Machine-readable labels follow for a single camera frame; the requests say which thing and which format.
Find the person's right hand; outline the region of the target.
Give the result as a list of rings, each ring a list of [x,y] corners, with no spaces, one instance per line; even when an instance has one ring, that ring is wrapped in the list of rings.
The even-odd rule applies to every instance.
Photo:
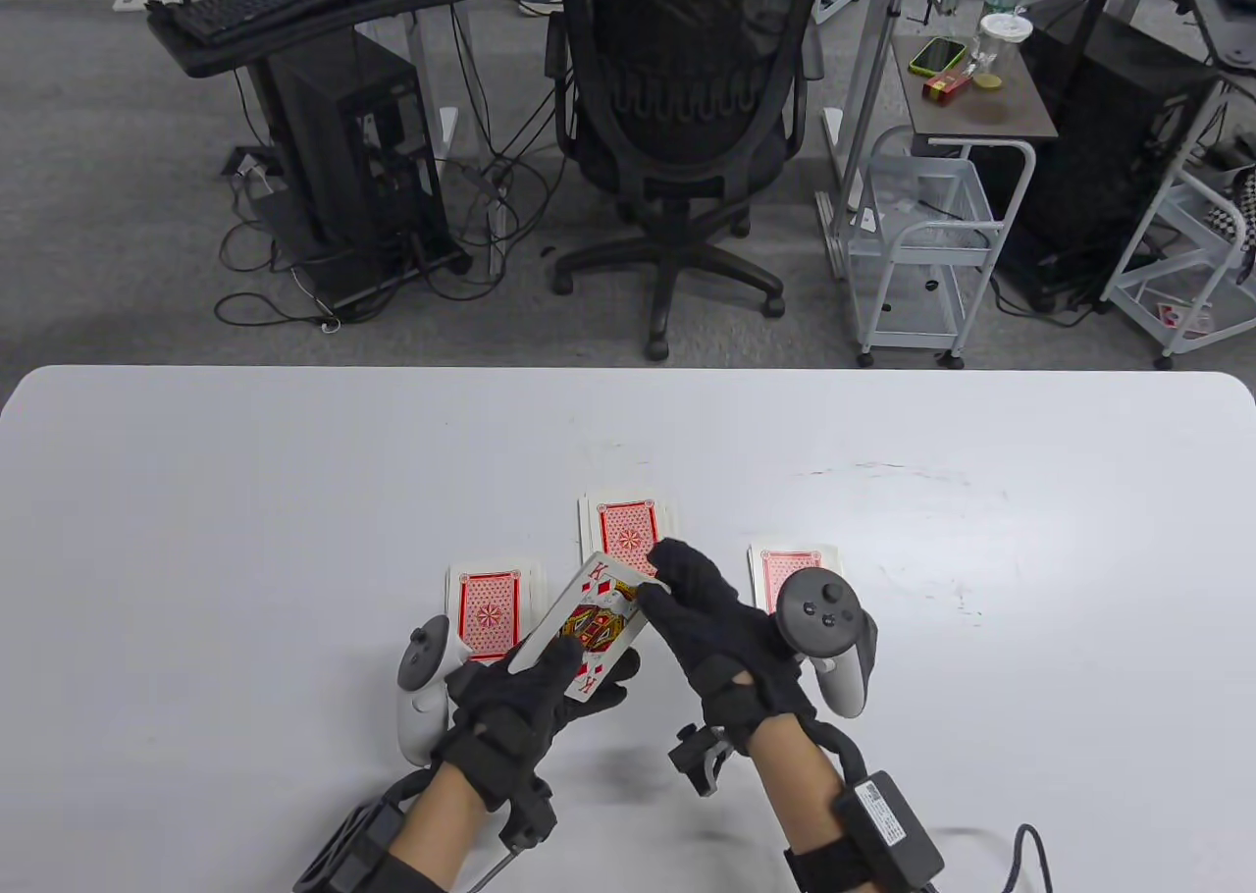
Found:
[[[718,566],[681,540],[659,540],[648,561],[654,582],[638,593],[642,615],[700,696],[708,727],[723,730],[745,755],[767,718],[816,718],[798,656],[772,615],[740,602]]]

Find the person's left hand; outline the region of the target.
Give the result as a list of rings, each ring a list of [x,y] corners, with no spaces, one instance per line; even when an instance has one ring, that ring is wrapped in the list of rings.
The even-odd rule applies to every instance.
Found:
[[[578,639],[556,636],[526,669],[511,672],[515,654],[507,654],[453,686],[453,723],[435,749],[435,767],[462,772],[486,811],[510,808],[499,836],[507,849],[530,849],[556,825],[551,789],[538,776],[553,739],[577,718],[622,705],[625,681],[641,669],[641,656],[628,648],[589,700],[570,700],[565,692],[583,656]]]

